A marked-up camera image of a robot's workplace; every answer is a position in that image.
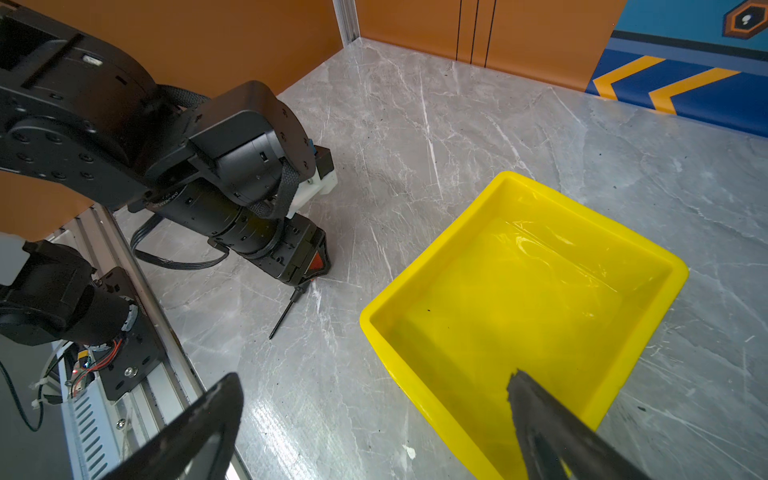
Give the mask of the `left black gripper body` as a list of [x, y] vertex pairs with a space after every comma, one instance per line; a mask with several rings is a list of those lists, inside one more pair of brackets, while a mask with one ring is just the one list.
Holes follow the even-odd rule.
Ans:
[[242, 257], [285, 285], [327, 275], [332, 266], [325, 231], [300, 214], [283, 221], [281, 236], [268, 253]]

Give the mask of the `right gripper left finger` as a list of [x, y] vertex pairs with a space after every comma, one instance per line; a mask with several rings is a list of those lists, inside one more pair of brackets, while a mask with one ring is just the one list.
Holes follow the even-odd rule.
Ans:
[[244, 406], [237, 373], [223, 376], [108, 479], [224, 479]]

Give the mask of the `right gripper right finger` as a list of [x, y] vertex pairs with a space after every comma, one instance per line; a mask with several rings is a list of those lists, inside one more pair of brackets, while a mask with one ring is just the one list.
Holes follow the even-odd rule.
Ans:
[[526, 372], [511, 375], [507, 392], [530, 479], [649, 479]]

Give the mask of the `red handled screwdriver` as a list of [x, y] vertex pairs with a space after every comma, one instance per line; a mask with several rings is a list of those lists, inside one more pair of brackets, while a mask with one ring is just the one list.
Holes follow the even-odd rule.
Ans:
[[282, 323], [288, 316], [289, 312], [291, 311], [292, 307], [301, 299], [301, 297], [307, 292], [309, 289], [310, 284], [315, 281], [317, 278], [320, 278], [322, 276], [325, 276], [328, 274], [331, 267], [331, 262], [328, 258], [328, 255], [326, 253], [316, 253], [313, 257], [310, 265], [309, 265], [309, 272], [308, 276], [306, 278], [303, 278], [300, 283], [294, 288], [294, 291], [288, 301], [287, 306], [283, 310], [280, 318], [272, 328], [268, 339], [272, 340], [274, 336], [276, 335], [277, 331], [281, 327]]

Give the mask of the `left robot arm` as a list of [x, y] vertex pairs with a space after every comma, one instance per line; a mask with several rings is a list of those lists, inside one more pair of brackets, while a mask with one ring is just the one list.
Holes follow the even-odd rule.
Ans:
[[1, 8], [1, 167], [109, 209], [148, 210], [131, 253], [162, 221], [307, 287], [331, 267], [325, 232], [299, 214], [302, 185], [333, 187], [330, 151], [259, 81], [215, 98], [159, 85], [113, 45], [14, 3]]

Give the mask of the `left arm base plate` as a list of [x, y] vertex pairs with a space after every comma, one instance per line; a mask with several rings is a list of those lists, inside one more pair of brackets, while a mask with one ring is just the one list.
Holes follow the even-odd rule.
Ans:
[[116, 358], [98, 371], [106, 398], [115, 402], [137, 387], [166, 359], [166, 350], [127, 271], [115, 267], [101, 280], [106, 291], [126, 297], [138, 309], [136, 320], [123, 335]]

